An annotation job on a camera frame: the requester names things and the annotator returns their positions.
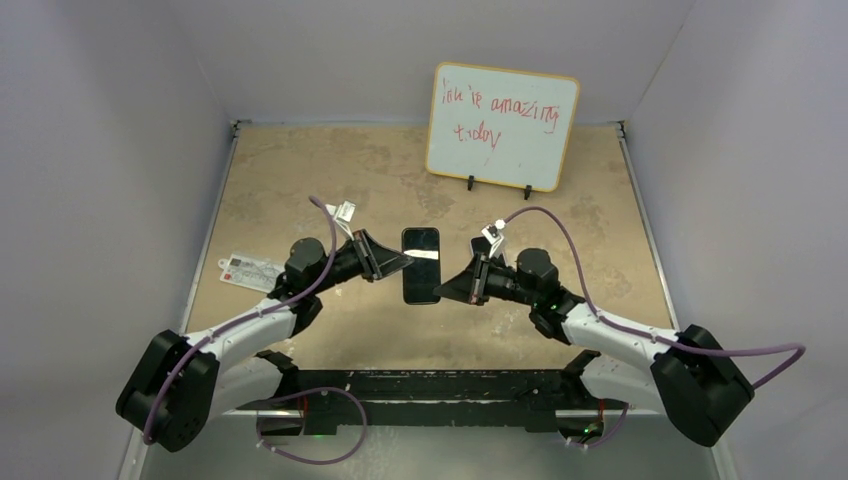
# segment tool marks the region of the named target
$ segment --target table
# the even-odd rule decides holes
[[[231,318],[261,298],[221,282],[219,259],[242,252],[285,262],[291,245],[314,236],[329,246],[324,216],[309,203],[350,200],[351,227],[400,249],[401,231],[441,232],[442,280],[470,260],[480,229],[528,204],[545,206],[569,228],[592,298],[639,322],[671,325],[660,276],[613,126],[576,126],[559,188],[523,199],[518,189],[435,176],[424,168],[425,126],[246,126],[224,187],[203,260],[188,331]],[[539,212],[506,231],[507,255],[547,249],[560,280],[580,293],[568,245]],[[272,348],[307,369],[561,368],[581,348],[542,337],[528,308],[492,299],[483,307],[442,300],[403,303],[401,275],[369,284],[355,279],[321,294],[324,310],[295,338]]]

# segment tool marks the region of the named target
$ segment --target yellow whiteboard border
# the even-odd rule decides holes
[[[424,168],[427,172],[433,175],[441,175],[443,177],[453,177],[453,178],[461,178],[463,180],[467,180],[468,177],[463,177],[462,175],[456,175],[454,173],[445,173],[445,172],[437,172],[430,168],[430,136],[433,133],[433,112],[436,110],[436,92],[439,89],[439,70],[446,65],[451,65],[454,67],[466,67],[466,68],[476,68],[478,70],[490,70],[493,72],[504,72],[504,73],[518,73],[520,75],[529,75],[531,77],[547,77],[547,78],[557,78],[560,80],[570,80],[577,85],[577,95],[574,98],[574,108],[571,109],[571,120],[568,122],[568,132],[565,133],[565,145],[562,147],[562,155],[559,160],[559,170],[557,171],[557,181],[554,184],[553,188],[550,189],[533,189],[535,192],[545,192],[550,193],[559,188],[559,180],[562,177],[562,166],[565,164],[565,152],[568,150],[568,141],[571,138],[571,127],[574,126],[574,114],[577,113],[577,102],[580,100],[580,82],[574,77],[568,77],[565,75],[554,75],[552,73],[538,73],[538,72],[528,72],[526,70],[512,70],[509,68],[499,68],[499,67],[486,67],[483,65],[471,65],[468,63],[457,63],[457,62],[442,62],[438,66],[436,66],[436,73],[433,75],[433,98],[430,100],[430,125],[427,127],[427,152],[425,153],[425,161]],[[512,183],[503,183],[503,182],[495,182],[492,180],[484,180],[482,178],[474,178],[475,182],[482,183],[491,183],[494,185],[502,185],[504,187],[513,187],[524,189],[527,185],[515,185]]]

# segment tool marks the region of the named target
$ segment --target purple hose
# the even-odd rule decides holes
[[[292,298],[289,298],[287,300],[280,302],[277,305],[273,305],[271,307],[266,308],[265,310],[262,310],[262,315],[274,312],[274,311],[279,310],[279,309],[281,309],[285,306],[288,306],[288,305],[291,305],[293,303],[300,301],[301,299],[303,299],[304,297],[306,297],[307,295],[312,293],[313,290],[318,288],[318,285],[321,285],[321,282],[323,282],[324,279],[327,278],[327,274],[330,273],[330,267],[333,265],[333,261],[336,258],[336,225],[335,225],[335,222],[333,221],[332,215],[330,215],[330,212],[327,211],[327,206],[324,205],[324,202],[322,202],[321,200],[319,200],[318,198],[316,198],[312,195],[309,196],[309,201],[312,202],[313,205],[315,205],[316,207],[321,209],[321,211],[324,213],[324,216],[327,218],[327,223],[330,224],[330,238],[332,239],[332,243],[331,243],[331,246],[330,246],[330,254],[327,258],[327,265],[324,266],[324,270],[321,271],[321,275],[318,276],[318,279],[315,280],[315,283],[310,285],[309,288],[298,293],[297,295],[293,296]],[[259,315],[260,315],[259,312],[252,312],[252,313],[249,313],[247,315],[233,319],[233,320],[225,323],[224,325],[221,325],[216,330],[213,330],[212,334],[210,336],[203,337],[202,339],[200,339],[196,344],[194,344],[185,353],[185,355],[183,355],[182,358],[180,358],[180,361],[177,362],[177,364],[174,366],[174,368],[168,374],[168,377],[162,383],[162,387],[159,389],[159,393],[156,394],[156,399],[153,400],[153,405],[151,405],[151,407],[150,407],[150,413],[147,415],[147,420],[144,422],[144,430],[143,430],[143,433],[142,433],[142,439],[143,439],[145,445],[152,445],[154,443],[152,433],[153,433],[153,421],[156,418],[156,412],[158,412],[159,408],[162,406],[162,402],[165,400],[165,394],[168,393],[168,389],[171,388],[171,385],[174,383],[174,380],[176,380],[176,378],[179,376],[180,372],[183,371],[183,368],[185,368],[186,364],[189,362],[189,360],[191,360],[191,357],[194,356],[194,354],[197,353],[201,348],[203,348],[207,344],[211,343],[212,340],[215,337],[217,337],[217,336],[221,335],[222,333],[224,333],[224,332],[226,332],[230,329],[233,329],[233,328],[235,328],[235,327],[237,327],[237,326],[239,326],[239,325],[241,325],[245,322],[249,322],[249,321],[259,317]]]
[[[562,231],[563,235],[565,235],[565,239],[568,240],[568,246],[571,248],[571,254],[574,256],[574,264],[577,267],[577,277],[580,279],[580,287],[583,290],[583,297],[586,298],[586,305],[589,306],[589,309],[592,310],[592,313],[594,313],[598,317],[598,319],[608,327],[614,328],[620,332],[629,333],[642,338],[652,339],[653,337],[651,336],[651,334],[647,332],[643,332],[641,330],[637,330],[631,327],[626,327],[624,325],[619,325],[613,322],[612,320],[608,319],[607,317],[598,314],[598,309],[595,307],[595,303],[589,296],[589,289],[586,286],[586,278],[583,275],[583,265],[580,263],[580,257],[577,255],[577,247],[575,247],[574,241],[571,239],[571,235],[568,233],[568,230],[566,230],[565,225],[562,224],[562,221],[560,221],[560,219],[557,218],[557,216],[554,215],[553,212],[551,212],[547,208],[532,205],[529,207],[518,209],[515,213],[506,217],[504,219],[504,222],[509,223],[518,215],[521,215],[522,213],[528,212],[530,210],[538,210],[550,217],[551,220],[553,220],[557,224],[559,229]],[[774,347],[751,348],[746,350],[712,350],[709,348],[690,347],[688,345],[684,345],[674,340],[669,340],[667,338],[662,337],[657,337],[656,340],[662,344],[668,345],[670,347],[676,348],[687,353],[693,353],[695,355],[706,355],[709,357],[760,357],[764,355],[790,352],[793,350],[795,351],[795,353],[786,361],[778,365],[771,372],[764,375],[761,379],[754,382],[752,384],[754,388],[760,388],[769,381],[771,381],[774,377],[778,376],[784,370],[792,366],[792,364],[797,362],[798,359],[800,359],[801,356],[804,355],[804,352],[807,351],[807,348],[804,345],[797,342],[787,343],[784,345],[777,345]]]
[[[297,455],[285,452],[283,450],[278,449],[277,447],[269,445],[268,442],[266,442],[265,439],[262,438],[262,431],[259,429],[259,419],[257,419],[256,420],[256,436],[259,437],[259,443],[263,447],[265,447],[269,451],[271,451],[272,453],[276,453],[277,455],[281,455],[283,457],[286,457],[289,460],[294,460],[294,461],[297,461],[297,462],[305,463],[307,465],[331,465],[333,463],[339,463],[341,461],[347,460],[348,458],[352,457],[353,454],[356,453],[357,450],[359,450],[359,447],[362,446],[363,442],[365,442],[365,434],[366,434],[366,431],[367,431],[367,418],[365,416],[365,407],[363,407],[362,403],[359,400],[357,400],[356,397],[354,397],[349,392],[342,390],[341,388],[336,388],[336,387],[323,387],[323,388],[319,387],[319,388],[312,388],[312,389],[309,389],[309,390],[304,390],[302,392],[298,392],[298,393],[295,393],[295,394],[292,394],[292,395],[286,395],[285,397],[272,398],[272,399],[269,399],[268,402],[281,403],[281,402],[285,402],[285,401],[288,401],[288,400],[294,400],[295,398],[305,397],[305,396],[311,395],[313,393],[325,392],[325,391],[326,392],[338,393],[339,395],[344,395],[345,397],[349,398],[353,402],[353,404],[356,405],[356,409],[359,410],[359,415],[362,416],[362,434],[359,435],[359,440],[357,440],[356,445],[354,445],[353,448],[348,450],[347,453],[345,453],[344,455],[342,455],[340,457],[332,458],[330,460],[312,460],[312,459],[309,459],[309,458],[303,458],[303,457],[299,457]]]

